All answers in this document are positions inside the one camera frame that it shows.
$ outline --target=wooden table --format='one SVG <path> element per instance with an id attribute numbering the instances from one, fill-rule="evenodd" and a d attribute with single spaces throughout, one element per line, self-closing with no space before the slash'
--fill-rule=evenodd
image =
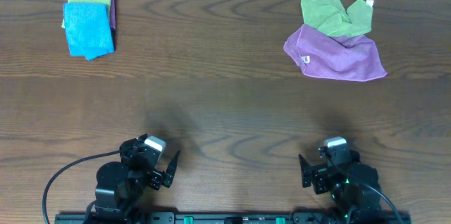
<path id="1" fill-rule="evenodd" d="M 301 74 L 283 51 L 300 0 L 117 0 L 116 51 L 94 61 L 69 55 L 65 1 L 0 0 L 0 223 L 43 223 L 59 168 L 144 132 L 168 143 L 159 168 L 182 150 L 173 186 L 144 207 L 327 208 L 297 155 L 322 162 L 317 146 L 340 135 L 415 223 L 449 222 L 450 0 L 375 0 L 368 37 L 388 76 L 366 83 Z M 84 211 L 97 169 L 118 159 L 63 173 L 51 221 Z"/>

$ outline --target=purple towel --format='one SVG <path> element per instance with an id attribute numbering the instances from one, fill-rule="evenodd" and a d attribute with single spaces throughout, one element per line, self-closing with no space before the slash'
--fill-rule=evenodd
<path id="1" fill-rule="evenodd" d="M 111 0 L 110 6 L 110 28 L 116 29 L 116 8 L 114 6 L 114 0 Z"/>
<path id="2" fill-rule="evenodd" d="M 331 38 L 304 24 L 283 49 L 310 77 L 364 82 L 387 75 L 376 44 L 364 35 Z"/>

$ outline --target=black cable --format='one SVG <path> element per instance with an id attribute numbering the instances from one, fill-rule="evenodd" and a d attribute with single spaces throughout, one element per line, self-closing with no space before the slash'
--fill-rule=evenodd
<path id="1" fill-rule="evenodd" d="M 97 155 L 94 155 L 94 156 L 88 156 L 88 157 L 81 158 L 78 161 L 74 161 L 74 162 L 69 163 L 68 165 L 64 166 L 62 169 L 60 169 L 58 172 L 56 172 L 53 177 L 50 178 L 50 181 L 47 183 L 47 186 L 45 187 L 44 195 L 42 196 L 42 215 L 44 216 L 44 221 L 45 221 L 46 224 L 50 224 L 50 220 L 49 220 L 49 217 L 47 215 L 47 194 L 49 193 L 50 185 L 54 182 L 54 180 L 62 172 L 64 172 L 66 169 L 68 169 L 68 168 L 70 168 L 70 167 L 72 167 L 72 166 L 74 166 L 76 164 L 79 164 L 80 162 L 92 160 L 92 159 L 95 159 L 95 158 L 110 156 L 110 155 L 114 155 L 114 154 L 119 154 L 119 150 L 118 151 L 112 151 L 112 152 L 105 153 L 105 154 L 97 154 Z"/>
<path id="2" fill-rule="evenodd" d="M 356 210 L 357 210 L 356 206 L 351 206 L 350 209 L 347 211 L 347 214 L 345 216 L 346 217 L 346 224 L 350 224 L 351 223 L 352 212 L 354 212 Z"/>
<path id="3" fill-rule="evenodd" d="M 288 217 L 288 221 L 291 221 L 291 216 L 293 215 L 293 213 L 296 211 L 296 210 L 299 210 L 299 209 L 302 209 L 302 210 L 309 210 L 307 207 L 303 207 L 303 206 L 298 206 L 298 207 L 296 207 L 295 209 L 293 209 L 293 211 L 291 211 L 291 213 L 290 213 L 290 217 Z M 316 216 L 313 214 L 313 213 L 310 213 L 311 214 L 311 216 L 313 217 L 313 219 L 317 222 L 317 223 L 319 223 L 319 224 L 321 224 L 321 222 L 316 218 Z"/>
<path id="4" fill-rule="evenodd" d="M 332 161 L 332 158 L 330 157 L 330 154 L 327 155 L 327 159 L 330 161 L 330 163 L 332 163 L 332 165 L 337 169 L 337 171 L 349 178 L 352 178 L 353 180 L 355 180 L 359 185 L 363 185 L 366 188 L 374 191 L 375 193 L 377 193 L 379 196 L 381 196 L 381 198 L 383 200 L 385 200 L 385 202 L 387 202 L 387 204 L 389 205 L 389 207 L 393 210 L 393 213 L 396 215 L 396 219 L 398 221 L 398 223 L 403 224 L 404 222 L 402 221 L 401 215 L 400 213 L 397 211 L 395 205 L 387 198 L 386 195 L 384 195 L 382 192 L 379 192 L 377 189 L 373 188 L 371 185 L 367 184 L 366 182 L 362 181 L 361 179 L 349 174 L 348 172 L 344 171 L 343 169 L 339 168 L 338 166 L 336 166 L 336 164 Z"/>
<path id="5" fill-rule="evenodd" d="M 89 217 L 91 216 L 91 210 L 92 207 L 96 204 L 96 201 L 94 200 L 89 205 L 87 205 L 86 212 L 85 212 L 85 219 L 83 220 L 83 224 L 87 224 Z"/>

